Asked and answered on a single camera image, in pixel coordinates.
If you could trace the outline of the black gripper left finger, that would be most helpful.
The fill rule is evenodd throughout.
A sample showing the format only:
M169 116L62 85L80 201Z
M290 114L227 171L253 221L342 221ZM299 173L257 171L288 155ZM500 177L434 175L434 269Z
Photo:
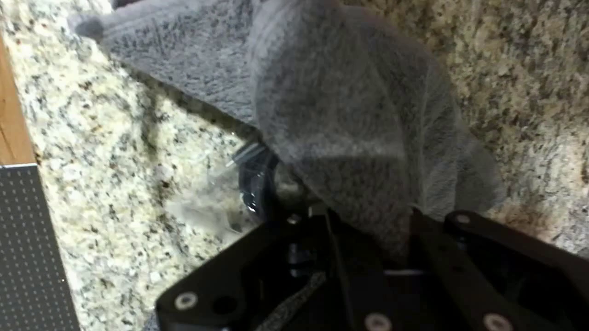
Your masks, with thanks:
M270 221L165 289L159 331L391 331L371 237L318 214Z

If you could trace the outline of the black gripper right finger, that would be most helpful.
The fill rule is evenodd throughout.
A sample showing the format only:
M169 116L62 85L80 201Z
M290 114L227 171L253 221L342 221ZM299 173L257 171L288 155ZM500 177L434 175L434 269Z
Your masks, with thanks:
M589 331L589 261L478 214L415 210L410 260L448 331Z

